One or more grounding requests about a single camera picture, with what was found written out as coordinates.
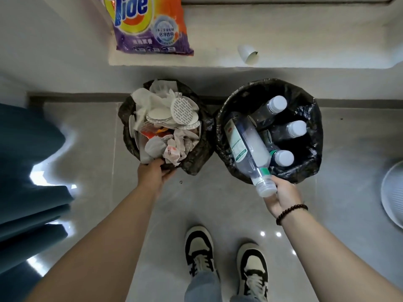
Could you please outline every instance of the tide logo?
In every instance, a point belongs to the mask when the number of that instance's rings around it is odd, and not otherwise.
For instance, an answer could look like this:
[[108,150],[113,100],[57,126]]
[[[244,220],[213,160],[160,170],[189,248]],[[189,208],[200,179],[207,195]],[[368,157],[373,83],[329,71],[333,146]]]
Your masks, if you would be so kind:
[[153,18],[153,0],[103,0],[114,25],[125,33],[146,30]]

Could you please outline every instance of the water bottle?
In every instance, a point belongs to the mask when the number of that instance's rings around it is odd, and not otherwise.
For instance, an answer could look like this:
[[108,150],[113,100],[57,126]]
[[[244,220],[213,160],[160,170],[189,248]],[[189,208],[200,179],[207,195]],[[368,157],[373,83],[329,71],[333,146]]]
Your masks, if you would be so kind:
[[259,133],[264,145],[271,155],[270,166],[290,166],[294,163],[294,155],[290,151],[281,150],[277,145],[272,142],[270,132],[264,130]]
[[304,121],[294,121],[273,126],[269,130],[272,142],[277,143],[287,139],[298,138],[306,134],[306,123]]
[[231,112],[224,126],[237,169],[251,178],[260,197],[277,192],[270,179],[270,153],[250,119],[238,112]]
[[287,107],[287,100],[284,96],[278,95],[253,112],[250,117],[256,129],[260,130],[269,126],[275,119],[275,115]]

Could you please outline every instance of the laundry detergent package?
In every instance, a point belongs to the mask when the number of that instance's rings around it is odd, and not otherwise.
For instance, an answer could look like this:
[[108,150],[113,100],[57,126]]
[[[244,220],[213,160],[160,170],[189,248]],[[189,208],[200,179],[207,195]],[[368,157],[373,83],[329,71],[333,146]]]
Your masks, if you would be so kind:
[[117,50],[193,55],[181,0],[100,0],[112,18]]

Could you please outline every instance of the beaded bracelet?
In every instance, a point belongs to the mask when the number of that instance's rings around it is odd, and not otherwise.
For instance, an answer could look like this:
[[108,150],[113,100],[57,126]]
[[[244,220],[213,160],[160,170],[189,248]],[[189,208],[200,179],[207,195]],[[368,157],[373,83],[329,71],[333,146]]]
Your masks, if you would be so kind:
[[308,207],[307,207],[306,205],[304,205],[304,204],[296,204],[296,205],[293,205],[291,208],[286,209],[284,212],[282,212],[282,213],[279,215],[279,217],[277,217],[277,219],[276,219],[276,224],[277,224],[277,225],[280,225],[281,220],[282,220],[288,213],[290,213],[291,211],[294,211],[294,210],[297,209],[297,208],[304,208],[305,210],[308,210]]

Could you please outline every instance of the sneaker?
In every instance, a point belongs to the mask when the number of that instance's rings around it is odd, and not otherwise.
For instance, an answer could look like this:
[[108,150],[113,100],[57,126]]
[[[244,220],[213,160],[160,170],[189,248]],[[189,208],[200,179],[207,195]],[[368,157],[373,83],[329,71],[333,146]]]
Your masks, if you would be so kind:
[[201,271],[217,274],[213,259],[213,240],[206,228],[196,226],[186,233],[184,251],[192,277]]
[[267,302],[266,260],[259,246],[246,243],[238,251],[237,267],[239,273],[239,295],[248,295],[260,302]]

